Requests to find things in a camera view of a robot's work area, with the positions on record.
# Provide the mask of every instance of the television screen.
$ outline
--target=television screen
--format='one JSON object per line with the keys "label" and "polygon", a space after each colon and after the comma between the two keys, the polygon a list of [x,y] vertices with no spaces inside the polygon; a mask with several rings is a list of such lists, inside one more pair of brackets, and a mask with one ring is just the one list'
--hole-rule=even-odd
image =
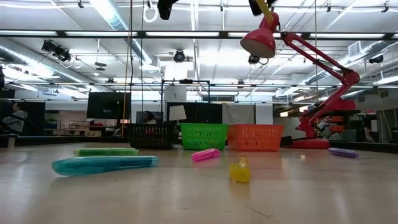
{"label": "television screen", "polygon": [[88,95],[87,118],[97,119],[130,119],[131,93],[90,93]]}

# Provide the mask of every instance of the white panel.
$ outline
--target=white panel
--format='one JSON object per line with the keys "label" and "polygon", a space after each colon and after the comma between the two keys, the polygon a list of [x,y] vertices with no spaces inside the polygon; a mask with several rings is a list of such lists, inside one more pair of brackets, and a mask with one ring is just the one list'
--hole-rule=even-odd
{"label": "white panel", "polygon": [[87,111],[87,101],[46,101],[46,110]]}
{"label": "white panel", "polygon": [[256,104],[256,124],[273,124],[272,105]]}
{"label": "white panel", "polygon": [[164,91],[165,102],[186,102],[187,101],[187,87],[185,86],[170,86]]}
{"label": "white panel", "polygon": [[300,124],[298,118],[274,118],[274,124],[284,125],[283,136],[291,136],[292,138],[304,138],[305,132],[297,131],[295,127]]}

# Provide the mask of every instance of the hanging cable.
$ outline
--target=hanging cable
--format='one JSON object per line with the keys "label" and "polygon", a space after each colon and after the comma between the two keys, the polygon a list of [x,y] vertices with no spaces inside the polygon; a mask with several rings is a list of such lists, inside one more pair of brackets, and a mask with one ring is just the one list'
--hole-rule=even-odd
{"label": "hanging cable", "polygon": [[[144,20],[141,20],[141,30],[144,30]],[[141,55],[140,55],[139,63],[142,65],[142,51],[141,50],[140,50],[140,53],[141,53]],[[142,66],[141,66],[141,114],[144,114],[144,80],[143,80]]]}
{"label": "hanging cable", "polygon": [[[315,11],[315,48],[318,46],[318,24],[317,24],[317,1],[314,1],[314,11]],[[318,54],[315,52],[315,60],[318,60]],[[316,93],[316,102],[318,103],[318,66],[315,66],[316,80],[317,80],[317,93]]]}
{"label": "hanging cable", "polygon": [[124,118],[126,115],[126,95],[127,95],[127,72],[129,68],[129,50],[131,51],[131,40],[132,40],[132,0],[130,0],[130,13],[129,13],[129,33],[127,37],[127,53],[126,53],[126,74],[124,77],[124,99],[123,99],[123,117],[122,117],[122,138],[124,137]]}

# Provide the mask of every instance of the fluorescent light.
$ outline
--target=fluorescent light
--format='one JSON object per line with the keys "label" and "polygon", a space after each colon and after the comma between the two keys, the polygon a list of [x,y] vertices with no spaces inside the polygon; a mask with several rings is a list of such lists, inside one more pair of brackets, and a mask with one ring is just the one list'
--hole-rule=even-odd
{"label": "fluorescent light", "polygon": [[125,85],[130,85],[130,83],[94,83],[94,85],[101,85],[101,86],[125,86]]}
{"label": "fluorescent light", "polygon": [[[317,38],[381,38],[385,34],[317,34]],[[315,38],[315,34],[310,34],[311,38]]]}
{"label": "fluorescent light", "polygon": [[215,86],[220,87],[250,87],[248,84],[215,84]]}
{"label": "fluorescent light", "polygon": [[217,37],[218,32],[146,32],[148,37]]}
{"label": "fluorescent light", "polygon": [[21,84],[20,87],[26,89],[26,90],[32,90],[32,91],[37,91],[36,88],[29,86],[29,85],[25,85],[25,84]]}
{"label": "fluorescent light", "polygon": [[347,97],[347,96],[352,96],[352,95],[355,95],[355,94],[359,93],[360,91],[361,91],[361,90],[354,91],[354,92],[352,92],[352,93],[347,93],[347,94],[345,94],[345,95],[343,95],[343,96],[345,96],[345,97]]}
{"label": "fluorescent light", "polygon": [[373,88],[373,86],[351,86],[351,88]]}
{"label": "fluorescent light", "polygon": [[76,85],[76,86],[80,86],[80,85],[89,85],[89,83],[57,83],[57,85]]}
{"label": "fluorescent light", "polygon": [[302,106],[298,109],[300,112],[304,112],[306,110],[308,110],[308,106]]}
{"label": "fluorescent light", "polygon": [[[229,32],[228,37],[244,37],[247,32]],[[275,38],[280,38],[280,33],[273,33],[272,34]]]}
{"label": "fluorescent light", "polygon": [[39,35],[53,36],[58,35],[55,31],[39,31],[39,30],[0,30],[0,35]]}
{"label": "fluorescent light", "polygon": [[277,87],[292,87],[292,85],[256,85],[256,87],[271,87],[271,88],[277,88]]}
{"label": "fluorescent light", "polygon": [[398,81],[398,75],[393,76],[393,77],[388,77],[388,78],[383,78],[381,80],[373,82],[373,85],[382,85],[382,84],[387,84],[391,82],[396,82]]}
{"label": "fluorescent light", "polygon": [[229,32],[228,37],[244,37],[247,32]]}
{"label": "fluorescent light", "polygon": [[379,88],[398,88],[398,86],[379,86]]}
{"label": "fluorescent light", "polygon": [[[68,36],[75,37],[127,37],[129,35],[128,31],[67,31],[65,32]],[[137,36],[137,32],[131,32],[133,37]]]}
{"label": "fluorescent light", "polygon": [[[309,87],[309,88],[317,88],[316,85],[298,85],[297,88],[305,88],[305,87]],[[328,86],[328,85],[318,85],[318,89],[320,88],[331,88],[333,86]]]}

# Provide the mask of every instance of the orange basket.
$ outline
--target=orange basket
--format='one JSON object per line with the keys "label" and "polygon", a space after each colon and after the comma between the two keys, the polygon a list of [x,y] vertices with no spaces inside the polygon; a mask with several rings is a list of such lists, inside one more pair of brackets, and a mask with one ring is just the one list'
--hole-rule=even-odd
{"label": "orange basket", "polygon": [[228,146],[239,151],[278,151],[283,125],[234,124],[228,128]]}

